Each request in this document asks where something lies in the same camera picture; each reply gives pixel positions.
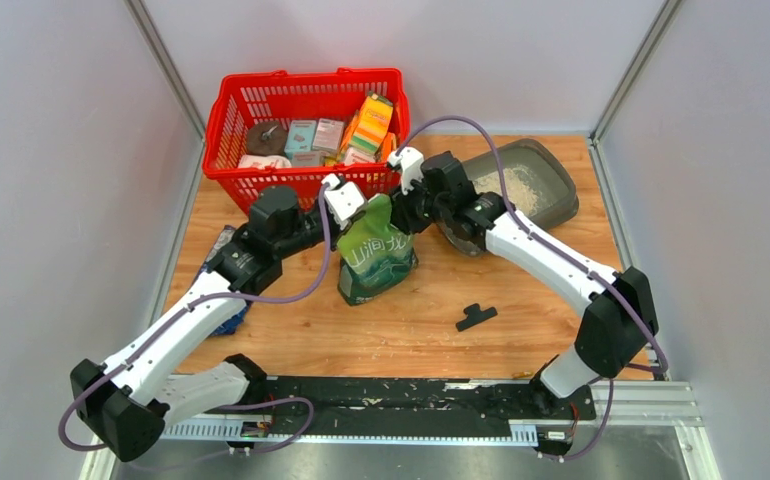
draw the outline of small black object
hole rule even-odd
[[[491,307],[487,310],[482,310],[481,308],[479,308],[478,303],[474,303],[473,305],[465,307],[464,312],[465,312],[465,315],[467,315],[467,318],[456,323],[456,330],[460,332],[463,332],[475,325],[479,325],[480,323],[484,322],[485,320],[488,320],[489,318],[493,318],[497,316],[496,308]]]

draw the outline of green stand-up pouch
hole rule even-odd
[[[417,267],[414,238],[391,225],[391,198],[374,196],[364,212],[338,239],[338,291],[350,305],[369,302]]]

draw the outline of red plastic basket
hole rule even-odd
[[[376,92],[394,104],[388,130],[404,140],[411,128],[409,102],[403,93],[402,73],[395,68],[356,70],[339,68],[335,73],[272,73],[229,75],[208,118],[207,151],[202,169],[217,180],[245,213],[259,192],[271,185],[290,185],[300,205],[311,207],[320,181],[340,173],[355,182],[368,197],[386,192],[399,174],[385,163],[335,165],[310,168],[237,168],[247,151],[247,130],[257,123],[279,120],[288,128],[291,120],[332,118],[349,122],[367,92]]]

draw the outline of gray wall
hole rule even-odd
[[[0,478],[78,474],[68,373],[148,323],[199,148],[122,2],[0,2]]]
[[[673,376],[725,478],[770,478],[770,2],[688,0],[605,141]]]
[[[205,117],[230,73],[395,66],[413,124],[457,113],[498,132],[593,128],[662,4],[145,2]]]

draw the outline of metal floor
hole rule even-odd
[[[593,427],[577,432],[572,452],[582,448]],[[223,443],[161,441],[136,463],[163,467],[223,450]],[[127,480],[476,480],[493,478],[588,478],[613,480],[688,479],[680,442],[673,427],[612,426],[597,447],[565,464],[538,459],[531,448],[298,443],[283,450],[246,458],[222,456],[174,471],[150,473],[119,465],[113,478]]]

